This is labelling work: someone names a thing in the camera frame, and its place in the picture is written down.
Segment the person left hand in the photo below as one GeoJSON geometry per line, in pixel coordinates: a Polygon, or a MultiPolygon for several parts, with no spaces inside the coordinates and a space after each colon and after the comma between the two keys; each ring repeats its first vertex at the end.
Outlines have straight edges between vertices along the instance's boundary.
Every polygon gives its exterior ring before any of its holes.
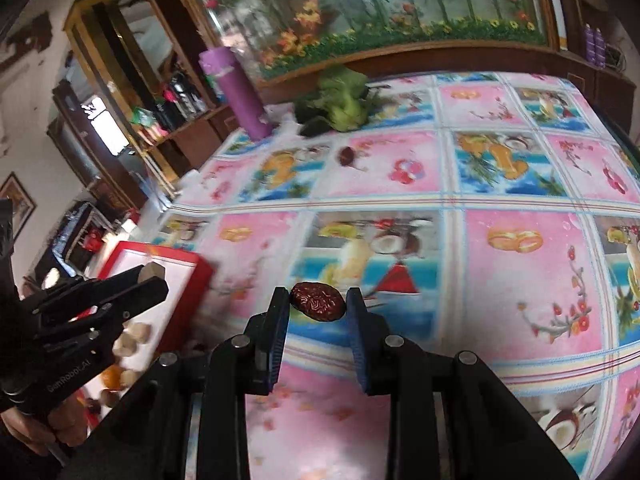
{"type": "Polygon", "coordinates": [[[1,420],[15,439],[40,456],[48,454],[48,446],[60,441],[76,448],[85,442],[88,436],[88,422],[84,407],[77,396],[70,396],[48,416],[47,422],[10,408],[1,414],[1,420]]]}

